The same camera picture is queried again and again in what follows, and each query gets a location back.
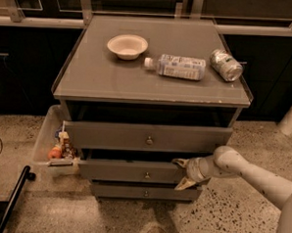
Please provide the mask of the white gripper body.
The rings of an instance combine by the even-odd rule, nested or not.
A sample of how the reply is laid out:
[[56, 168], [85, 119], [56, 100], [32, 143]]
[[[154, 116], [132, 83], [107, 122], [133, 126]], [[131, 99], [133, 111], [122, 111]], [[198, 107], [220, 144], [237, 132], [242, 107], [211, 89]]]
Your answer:
[[190, 159], [186, 165], [187, 179], [199, 183], [213, 177], [214, 159], [211, 156]]

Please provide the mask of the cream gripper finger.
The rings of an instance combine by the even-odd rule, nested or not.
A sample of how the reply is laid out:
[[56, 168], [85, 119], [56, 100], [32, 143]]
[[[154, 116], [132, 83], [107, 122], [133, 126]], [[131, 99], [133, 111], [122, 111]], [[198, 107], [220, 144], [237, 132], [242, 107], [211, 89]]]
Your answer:
[[186, 188], [192, 187], [195, 185], [195, 181], [191, 180], [188, 177], [183, 177], [182, 180], [175, 186], [175, 191], [182, 191]]
[[181, 168], [187, 168], [187, 165], [189, 164], [188, 159], [172, 159], [171, 162], [179, 165]]

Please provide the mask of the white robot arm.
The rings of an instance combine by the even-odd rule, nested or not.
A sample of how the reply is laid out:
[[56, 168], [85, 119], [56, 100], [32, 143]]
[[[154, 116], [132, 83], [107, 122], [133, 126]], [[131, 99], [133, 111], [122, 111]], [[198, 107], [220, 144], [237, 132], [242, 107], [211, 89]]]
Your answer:
[[182, 191], [209, 178], [239, 176], [281, 210], [276, 233], [292, 233], [292, 181], [248, 162], [229, 146], [203, 158], [173, 159], [186, 175], [174, 188]]

